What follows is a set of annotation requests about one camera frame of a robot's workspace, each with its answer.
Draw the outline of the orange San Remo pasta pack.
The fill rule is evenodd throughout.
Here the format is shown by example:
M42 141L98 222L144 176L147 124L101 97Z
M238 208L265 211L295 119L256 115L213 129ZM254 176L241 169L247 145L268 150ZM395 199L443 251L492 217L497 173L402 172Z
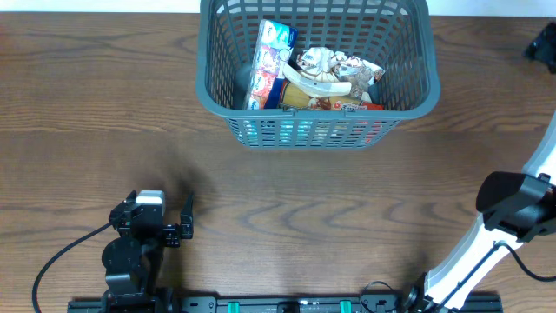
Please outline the orange San Remo pasta pack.
M290 82L283 84L278 104L297 110L384 110L383 105L372 103L368 96L363 100L348 96L311 97Z

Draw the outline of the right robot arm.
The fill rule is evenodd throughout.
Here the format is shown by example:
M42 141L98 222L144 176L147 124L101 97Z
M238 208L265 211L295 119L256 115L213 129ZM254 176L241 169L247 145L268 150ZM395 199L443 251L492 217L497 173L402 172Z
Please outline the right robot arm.
M480 187L476 217L448 257L415 284L404 312L458 312L506 255L555 231L555 125L520 173L495 171Z

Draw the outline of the teal snack bar wrapper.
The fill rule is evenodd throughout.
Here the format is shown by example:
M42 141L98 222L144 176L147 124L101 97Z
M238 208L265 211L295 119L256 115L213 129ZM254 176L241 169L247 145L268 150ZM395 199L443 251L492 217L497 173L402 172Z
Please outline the teal snack bar wrapper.
M244 121L238 140L258 148L305 146L312 124L297 120Z

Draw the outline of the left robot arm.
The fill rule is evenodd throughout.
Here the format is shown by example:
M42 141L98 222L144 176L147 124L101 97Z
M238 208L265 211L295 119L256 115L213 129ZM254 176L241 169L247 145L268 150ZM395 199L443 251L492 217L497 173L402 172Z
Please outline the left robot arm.
M102 312L179 312L171 288L158 287L164 250L178 248L194 235L194 196L189 195L180 222L166 224L165 194L161 190L132 191L109 214L119 237L102 253L108 290Z

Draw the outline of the white brown snack bag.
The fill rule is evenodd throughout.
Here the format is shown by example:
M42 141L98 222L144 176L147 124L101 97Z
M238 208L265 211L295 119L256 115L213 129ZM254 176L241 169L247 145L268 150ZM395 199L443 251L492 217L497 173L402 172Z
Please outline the white brown snack bag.
M351 83L348 96L369 101L368 89L381 80L385 70L365 59L339 51L334 53L334 60L337 62L333 67L334 74L341 82Z

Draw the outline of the beige snack bag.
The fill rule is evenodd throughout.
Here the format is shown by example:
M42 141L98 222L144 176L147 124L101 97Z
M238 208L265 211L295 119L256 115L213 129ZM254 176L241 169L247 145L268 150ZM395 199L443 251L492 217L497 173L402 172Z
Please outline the beige snack bag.
M344 52L313 47L297 57L298 70L288 63L282 72L290 83L310 97L346 96L352 84L342 82L334 73L336 66L346 60Z

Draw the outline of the Kleenex tissue multipack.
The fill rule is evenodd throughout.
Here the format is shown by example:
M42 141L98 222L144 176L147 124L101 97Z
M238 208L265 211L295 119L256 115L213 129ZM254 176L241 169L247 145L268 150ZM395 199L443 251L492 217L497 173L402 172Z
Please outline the Kleenex tissue multipack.
M263 19L251 66L245 110L276 109L286 80L283 73L293 53L298 30Z

